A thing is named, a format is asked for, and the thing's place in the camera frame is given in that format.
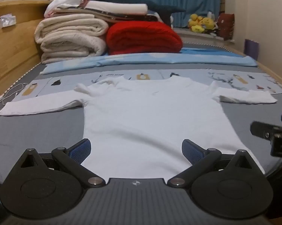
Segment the metal screw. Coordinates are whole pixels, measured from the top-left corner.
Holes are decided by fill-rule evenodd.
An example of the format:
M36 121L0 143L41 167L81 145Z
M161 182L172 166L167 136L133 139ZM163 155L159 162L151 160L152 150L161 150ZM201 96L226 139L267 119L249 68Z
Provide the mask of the metal screw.
M172 183L173 185L179 186L179 185L183 185L185 183L185 180L182 178L173 178L170 180L170 183Z
M88 179L88 183L92 185L99 185L103 182L103 179L100 177L92 177Z

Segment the beige blanket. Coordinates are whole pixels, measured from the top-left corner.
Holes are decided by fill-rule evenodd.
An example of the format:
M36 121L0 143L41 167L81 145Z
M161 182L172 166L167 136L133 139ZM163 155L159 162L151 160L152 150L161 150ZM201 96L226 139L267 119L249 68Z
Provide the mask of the beige blanket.
M93 14L71 14L42 20L35 30L35 41L41 44L44 38L52 33L63 31L80 31L89 36L104 35L109 26Z
M43 64L71 60L81 57L102 55L106 43L100 37L90 36L81 31L65 30L52 32L42 40L41 58Z

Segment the white shirt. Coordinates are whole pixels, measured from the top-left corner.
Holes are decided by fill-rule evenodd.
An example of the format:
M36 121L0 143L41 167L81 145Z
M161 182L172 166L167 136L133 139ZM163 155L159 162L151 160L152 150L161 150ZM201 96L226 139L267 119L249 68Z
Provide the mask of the white shirt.
M82 165L106 182L109 178L164 178L167 182L191 166L182 154L184 139L223 154L245 149L264 172L224 114L220 96L233 102L276 102L269 92L218 88L215 83L207 86L177 76L135 81L119 77L10 102L0 115L83 106L83 137L91 141L92 149Z

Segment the stack of blankets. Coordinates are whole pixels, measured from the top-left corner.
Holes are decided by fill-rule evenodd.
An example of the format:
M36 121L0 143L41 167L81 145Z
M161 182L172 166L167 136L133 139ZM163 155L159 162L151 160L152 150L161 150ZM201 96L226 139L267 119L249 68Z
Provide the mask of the stack of blankets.
M170 27L172 6L149 0L54 0L35 30L43 64L77 58L140 53L178 53L182 40ZM157 11L148 14L148 6Z

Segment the gray bed sheet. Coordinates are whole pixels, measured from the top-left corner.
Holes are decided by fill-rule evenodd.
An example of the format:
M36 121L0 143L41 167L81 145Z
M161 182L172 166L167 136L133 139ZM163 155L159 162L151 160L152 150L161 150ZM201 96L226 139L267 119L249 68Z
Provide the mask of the gray bed sheet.
M43 65L39 65L34 69L34 73L40 72L43 67ZM135 69L218 69L262 72L256 67L232 65L138 64L72 70L48 75L39 75L36 79L108 70ZM34 77L35 75L31 77L28 74L22 81L29 83ZM250 133L250 123L252 121L262 121L275 125L282 125L280 121L280 116L282 114L282 94L274 95L274 97L278 99L276 104L247 105L222 103L223 110L231 121L239 138L252 150L265 169L267 175L282 166L282 158L270 156L270 143L266 140L252 136ZM4 181L25 149L35 148L39 153L47 153L59 146L68 148L82 139L83 129L84 113L83 108L81 107L38 115L12 117L0 116L0 183Z

